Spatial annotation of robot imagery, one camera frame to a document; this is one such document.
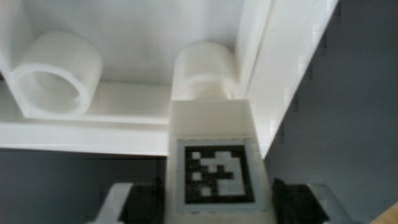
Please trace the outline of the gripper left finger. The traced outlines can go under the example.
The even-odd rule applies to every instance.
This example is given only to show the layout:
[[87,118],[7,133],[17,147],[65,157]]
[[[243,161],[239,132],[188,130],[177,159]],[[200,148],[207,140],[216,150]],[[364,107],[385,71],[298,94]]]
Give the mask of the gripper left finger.
[[163,224],[163,181],[120,182],[110,186],[90,224]]

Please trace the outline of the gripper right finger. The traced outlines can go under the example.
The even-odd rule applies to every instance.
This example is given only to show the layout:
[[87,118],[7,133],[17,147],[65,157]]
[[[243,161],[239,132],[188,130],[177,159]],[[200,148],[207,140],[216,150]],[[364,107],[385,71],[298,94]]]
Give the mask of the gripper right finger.
[[271,182],[277,224],[358,224],[323,184]]

